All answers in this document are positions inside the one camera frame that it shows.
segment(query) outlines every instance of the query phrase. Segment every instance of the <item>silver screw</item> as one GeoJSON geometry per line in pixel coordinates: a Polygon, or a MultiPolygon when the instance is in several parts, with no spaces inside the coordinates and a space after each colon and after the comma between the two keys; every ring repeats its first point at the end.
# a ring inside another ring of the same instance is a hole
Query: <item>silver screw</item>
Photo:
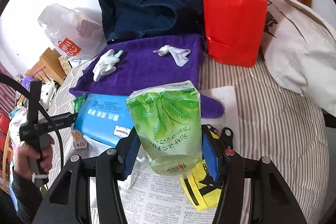
{"type": "Polygon", "coordinates": [[[265,164],[269,164],[271,162],[271,160],[268,157],[263,157],[261,160],[265,164]]]}
{"type": "Polygon", "coordinates": [[[225,130],[225,135],[230,137],[231,136],[231,131],[229,129],[226,129],[225,130]]]}
{"type": "Polygon", "coordinates": [[[110,148],[109,150],[106,151],[107,155],[114,155],[117,153],[117,151],[114,148],[110,148]]]}
{"type": "Polygon", "coordinates": [[[75,161],[79,160],[79,156],[78,156],[78,155],[73,155],[73,156],[70,158],[70,160],[71,160],[72,162],[75,162],[75,161]]]}

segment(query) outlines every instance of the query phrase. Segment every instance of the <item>green snack packet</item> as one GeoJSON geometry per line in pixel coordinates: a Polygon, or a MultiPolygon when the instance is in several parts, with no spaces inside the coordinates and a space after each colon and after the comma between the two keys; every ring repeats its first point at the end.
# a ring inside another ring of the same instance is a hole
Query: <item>green snack packet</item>
{"type": "Polygon", "coordinates": [[[191,81],[134,91],[126,105],[156,174],[181,175],[202,161],[200,94],[191,81]]]}
{"type": "Polygon", "coordinates": [[[85,102],[85,93],[73,100],[73,113],[78,113],[85,102]]]}

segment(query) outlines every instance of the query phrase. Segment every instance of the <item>red paper bag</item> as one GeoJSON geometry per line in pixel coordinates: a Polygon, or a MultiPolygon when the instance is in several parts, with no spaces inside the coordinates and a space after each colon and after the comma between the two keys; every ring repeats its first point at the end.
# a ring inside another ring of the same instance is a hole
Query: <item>red paper bag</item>
{"type": "Polygon", "coordinates": [[[203,0],[209,55],[217,62],[253,67],[267,0],[203,0]]]}

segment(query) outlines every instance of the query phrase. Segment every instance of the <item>striped fabric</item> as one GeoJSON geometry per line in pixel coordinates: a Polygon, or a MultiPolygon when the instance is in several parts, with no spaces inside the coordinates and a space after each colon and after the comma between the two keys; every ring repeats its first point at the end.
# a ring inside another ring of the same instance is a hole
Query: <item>striped fabric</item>
{"type": "MultiPolygon", "coordinates": [[[[12,77],[1,63],[0,72],[12,77]]],[[[0,111],[8,115],[15,108],[15,102],[15,91],[11,87],[0,83],[0,111]]]]}
{"type": "MultiPolygon", "coordinates": [[[[58,90],[49,109],[50,115],[73,110],[73,96],[68,89],[75,86],[85,63],[72,70],[58,90]]],[[[329,172],[329,153],[321,109],[305,98],[279,87],[268,73],[263,56],[255,67],[223,65],[206,58],[200,70],[199,89],[234,85],[239,114],[241,155],[258,160],[268,156],[279,169],[294,193],[308,224],[317,223],[323,206],[329,172]]],[[[70,129],[61,130],[64,159],[76,151],[71,149],[70,129]]],[[[59,145],[54,145],[50,184],[60,168],[59,145]]],[[[248,222],[250,203],[249,181],[245,193],[241,223],[248,222]]],[[[98,213],[92,209],[92,223],[99,224],[98,213]]]]}

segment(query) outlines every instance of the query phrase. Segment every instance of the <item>white sticker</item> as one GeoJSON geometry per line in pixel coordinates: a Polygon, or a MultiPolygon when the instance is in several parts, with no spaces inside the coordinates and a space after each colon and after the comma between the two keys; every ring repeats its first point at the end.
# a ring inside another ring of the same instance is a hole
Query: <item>white sticker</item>
{"type": "Polygon", "coordinates": [[[128,137],[130,132],[131,132],[130,128],[115,126],[113,135],[116,135],[120,138],[125,138],[125,137],[128,137]]]}

